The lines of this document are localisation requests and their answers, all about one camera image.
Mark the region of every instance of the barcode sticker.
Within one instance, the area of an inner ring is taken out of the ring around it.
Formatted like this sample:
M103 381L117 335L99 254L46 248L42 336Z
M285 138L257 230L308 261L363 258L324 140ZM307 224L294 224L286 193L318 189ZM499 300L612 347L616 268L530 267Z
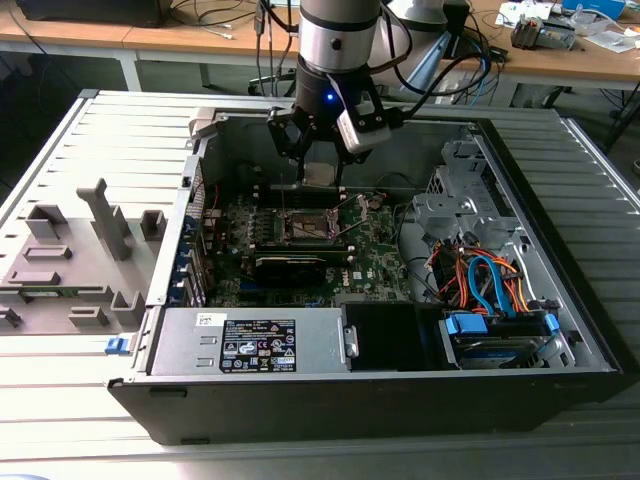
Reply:
M226 313L198 313L196 327L221 327L226 319Z

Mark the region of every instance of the sticker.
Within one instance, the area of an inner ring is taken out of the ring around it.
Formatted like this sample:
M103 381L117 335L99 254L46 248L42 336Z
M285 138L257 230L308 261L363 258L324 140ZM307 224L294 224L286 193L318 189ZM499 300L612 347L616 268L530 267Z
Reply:
M22 294L25 297L59 297L58 292L25 292Z
M226 319L226 313L198 313L196 327L220 327Z
M295 320L225 319L219 365L222 373L295 372Z

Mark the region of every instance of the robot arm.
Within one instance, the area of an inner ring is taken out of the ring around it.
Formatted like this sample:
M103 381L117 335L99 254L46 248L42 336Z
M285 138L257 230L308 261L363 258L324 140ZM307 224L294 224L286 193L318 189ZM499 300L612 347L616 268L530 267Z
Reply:
M363 163L402 124L399 109L384 109L367 65L380 8L380 0L301 1L294 108L274 109L268 120L280 155L298 164L298 181L313 141L334 143L339 183L345 165ZM365 94L370 101L362 103ZM289 122L300 132L295 140L285 131Z

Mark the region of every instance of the motherboard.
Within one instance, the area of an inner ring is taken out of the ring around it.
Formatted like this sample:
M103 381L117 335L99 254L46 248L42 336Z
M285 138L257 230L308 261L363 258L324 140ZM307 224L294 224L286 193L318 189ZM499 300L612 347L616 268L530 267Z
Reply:
M394 205L373 192L239 195L214 210L212 307L409 300Z

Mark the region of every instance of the black box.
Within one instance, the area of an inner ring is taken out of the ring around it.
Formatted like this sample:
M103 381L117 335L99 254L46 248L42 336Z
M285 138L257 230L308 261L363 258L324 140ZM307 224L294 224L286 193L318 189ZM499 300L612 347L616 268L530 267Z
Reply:
M27 20L77 20L159 27L172 0L16 0Z
M464 24L469 15L469 4L465 0L445 0L442 10L447 17L447 30L451 33L451 40L444 52L444 58L455 58L460 55L458 43L460 43L460 36L464 32Z

